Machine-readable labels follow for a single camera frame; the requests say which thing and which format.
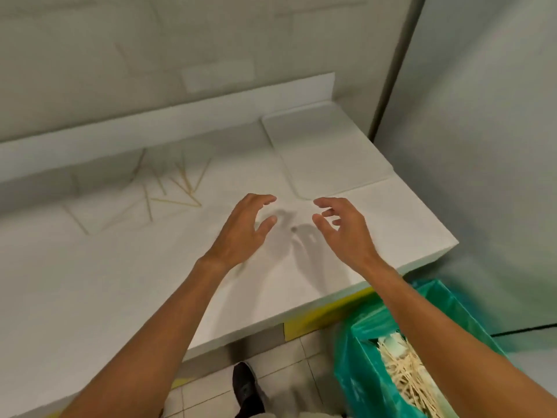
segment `black shoe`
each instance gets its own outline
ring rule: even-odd
[[[232,387],[240,405],[240,413],[237,417],[249,417],[265,412],[263,401],[257,392],[255,375],[245,362],[239,362],[234,367]]]

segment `person's left hand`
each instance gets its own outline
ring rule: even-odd
[[[276,199],[274,195],[247,194],[232,210],[205,257],[223,265],[226,272],[247,261],[263,245],[268,232],[277,222],[276,216],[268,217],[255,230],[257,212]]]

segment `tiled wall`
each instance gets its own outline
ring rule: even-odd
[[[410,0],[0,0],[0,140],[329,71],[368,131]]]

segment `person's left arm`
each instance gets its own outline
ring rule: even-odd
[[[205,309],[231,268],[265,241],[277,218],[255,230],[257,212],[276,197],[248,194],[184,283],[97,374],[60,418],[156,418]]]

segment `hand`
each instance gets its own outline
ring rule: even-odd
[[[370,268],[387,266],[373,245],[364,216],[345,198],[317,198],[314,204],[328,208],[312,219],[336,256],[348,267],[364,276]],[[338,216],[332,224],[325,217]]]
[[[276,199],[273,195],[247,194],[232,210],[205,258],[217,261],[226,272],[247,261],[263,245],[268,232],[277,222],[276,216],[268,217],[255,230],[257,212]]]

